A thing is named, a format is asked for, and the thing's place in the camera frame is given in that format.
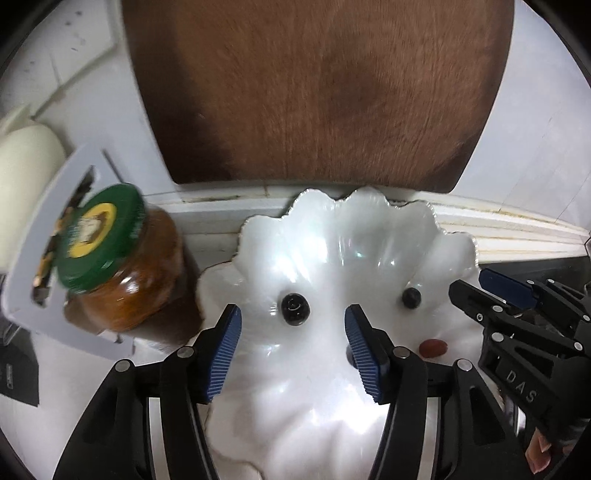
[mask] jar label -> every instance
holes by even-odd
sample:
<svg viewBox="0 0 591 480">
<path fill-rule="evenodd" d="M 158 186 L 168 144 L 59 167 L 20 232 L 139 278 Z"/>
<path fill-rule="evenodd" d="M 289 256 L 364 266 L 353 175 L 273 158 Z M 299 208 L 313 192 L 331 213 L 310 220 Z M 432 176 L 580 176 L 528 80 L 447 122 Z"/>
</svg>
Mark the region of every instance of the jar label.
<svg viewBox="0 0 591 480">
<path fill-rule="evenodd" d="M 111 230 L 116 212 L 112 203 L 100 203 L 82 215 L 70 237 L 68 256 L 84 257 L 98 247 Z"/>
</svg>

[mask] white ceramic dish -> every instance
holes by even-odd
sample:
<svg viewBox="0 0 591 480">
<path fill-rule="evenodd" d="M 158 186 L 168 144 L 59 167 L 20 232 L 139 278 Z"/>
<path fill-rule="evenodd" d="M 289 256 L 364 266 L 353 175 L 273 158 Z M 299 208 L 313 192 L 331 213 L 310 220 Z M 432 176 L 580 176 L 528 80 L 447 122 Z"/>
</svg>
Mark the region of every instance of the white ceramic dish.
<svg viewBox="0 0 591 480">
<path fill-rule="evenodd" d="M 476 363 L 482 329 L 447 296 L 458 278 L 478 285 L 473 237 L 445 233 L 423 202 L 392 206 L 369 188 L 337 201 L 308 190 L 282 218 L 248 219 L 237 255 L 207 269 L 197 289 L 205 327 L 227 303 L 243 315 L 206 423 L 210 447 L 265 480 L 367 478 L 388 406 L 374 404 L 347 360 L 345 308 L 361 304 L 395 345 L 417 352 L 439 338 L 449 350 L 438 361 Z M 407 287 L 423 295 L 416 310 L 401 303 Z M 311 309 L 297 327 L 279 307 L 292 292 Z M 436 417 L 431 404 L 421 478 L 430 478 Z"/>
</svg>

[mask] finger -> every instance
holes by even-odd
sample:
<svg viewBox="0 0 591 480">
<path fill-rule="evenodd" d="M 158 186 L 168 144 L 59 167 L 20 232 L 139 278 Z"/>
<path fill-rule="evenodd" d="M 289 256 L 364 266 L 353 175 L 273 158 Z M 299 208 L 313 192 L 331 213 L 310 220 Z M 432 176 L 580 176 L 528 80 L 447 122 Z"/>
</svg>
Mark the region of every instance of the finger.
<svg viewBox="0 0 591 480">
<path fill-rule="evenodd" d="M 541 441 L 540 437 L 543 437 L 543 435 L 539 430 L 536 430 L 531 438 L 530 445 L 525 451 L 525 458 L 532 473 L 538 473 L 544 470 L 548 467 L 551 460 L 550 452 L 548 451 L 548 448 L 550 448 L 548 441 L 546 439 Z"/>
</svg>

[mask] metal screw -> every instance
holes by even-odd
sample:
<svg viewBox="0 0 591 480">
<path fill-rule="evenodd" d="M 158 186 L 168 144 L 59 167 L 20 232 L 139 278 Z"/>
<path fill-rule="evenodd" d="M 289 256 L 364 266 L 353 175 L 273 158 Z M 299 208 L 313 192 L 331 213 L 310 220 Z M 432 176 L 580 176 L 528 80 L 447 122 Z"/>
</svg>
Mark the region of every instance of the metal screw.
<svg viewBox="0 0 591 480">
<path fill-rule="evenodd" d="M 457 361 L 457 366 L 460 370 L 464 370 L 464 372 L 469 372 L 472 370 L 472 362 L 466 360 L 465 358 L 460 358 Z"/>
<path fill-rule="evenodd" d="M 129 360 L 119 360 L 115 364 L 115 370 L 117 370 L 118 372 L 125 372 L 129 370 L 129 367 L 131 367 L 131 363 Z"/>
<path fill-rule="evenodd" d="M 189 358 L 195 353 L 193 347 L 191 346 L 182 346 L 177 350 L 177 357 L 179 358 Z"/>
<path fill-rule="evenodd" d="M 410 356 L 410 350 L 405 346 L 394 347 L 394 356 L 398 358 L 408 358 Z"/>
</svg>

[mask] brown cutting board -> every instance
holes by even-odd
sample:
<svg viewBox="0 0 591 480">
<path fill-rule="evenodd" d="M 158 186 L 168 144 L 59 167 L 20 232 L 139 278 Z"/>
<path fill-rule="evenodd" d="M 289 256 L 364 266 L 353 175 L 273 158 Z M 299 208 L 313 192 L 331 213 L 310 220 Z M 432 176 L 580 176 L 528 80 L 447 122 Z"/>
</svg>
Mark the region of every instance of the brown cutting board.
<svg viewBox="0 0 591 480">
<path fill-rule="evenodd" d="M 513 0 L 124 0 L 178 183 L 449 192 L 501 82 Z"/>
</svg>

